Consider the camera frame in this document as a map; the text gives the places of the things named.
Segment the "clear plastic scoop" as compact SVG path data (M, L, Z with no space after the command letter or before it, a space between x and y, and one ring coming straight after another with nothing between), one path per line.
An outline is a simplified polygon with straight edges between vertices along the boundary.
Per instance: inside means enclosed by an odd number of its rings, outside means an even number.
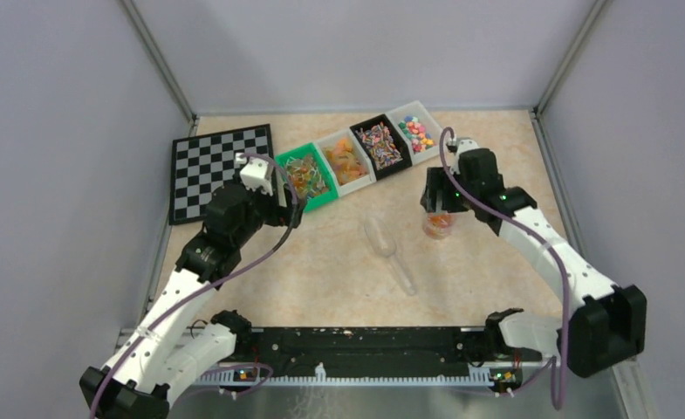
M387 225L379 218L369 216L363 228L373 252L384 259L397 285L408 296L417 293L413 276L398 253L397 242Z

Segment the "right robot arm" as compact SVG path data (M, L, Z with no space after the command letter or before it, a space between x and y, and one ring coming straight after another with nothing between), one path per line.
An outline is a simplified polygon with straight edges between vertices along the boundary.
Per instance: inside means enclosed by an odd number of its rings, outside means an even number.
M490 357L506 360L518 349L530 349L566 361L573 374L587 378L643 353L646 295L590 266L550 226L532 196L521 187L505 187L491 150L466 148L455 167L428 168L421 206L436 215L472 211L530 263L561 301L559 318L522 309L492 313L483 336Z

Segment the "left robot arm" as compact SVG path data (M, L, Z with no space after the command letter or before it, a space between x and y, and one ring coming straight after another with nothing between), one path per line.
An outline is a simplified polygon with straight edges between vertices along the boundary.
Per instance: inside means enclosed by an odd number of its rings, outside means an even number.
M290 184L252 190L240 182L216 189L202 229L183 248L166 287L127 342L102 367L89 367L80 389L91 418L165 418L182 394L218 361L248 356L252 338L234 320L210 324L183 347L188 323L223 284L268 259L244 267L242 247L265 225L286 240L300 224L305 199Z

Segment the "green candy bin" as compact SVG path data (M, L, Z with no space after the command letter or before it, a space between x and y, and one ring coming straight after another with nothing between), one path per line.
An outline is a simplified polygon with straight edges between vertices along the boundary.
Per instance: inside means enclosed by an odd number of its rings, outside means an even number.
M332 172L313 143L294 148L276 157L291 178L291 186L306 201L304 212L311 212L339 198Z

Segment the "clear plastic cup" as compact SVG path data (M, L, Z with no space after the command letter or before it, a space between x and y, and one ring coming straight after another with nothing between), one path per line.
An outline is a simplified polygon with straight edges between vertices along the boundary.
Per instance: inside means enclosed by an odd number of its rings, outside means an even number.
M422 220L422 230L427 237L441 240L450 236L455 220L453 214L426 212Z

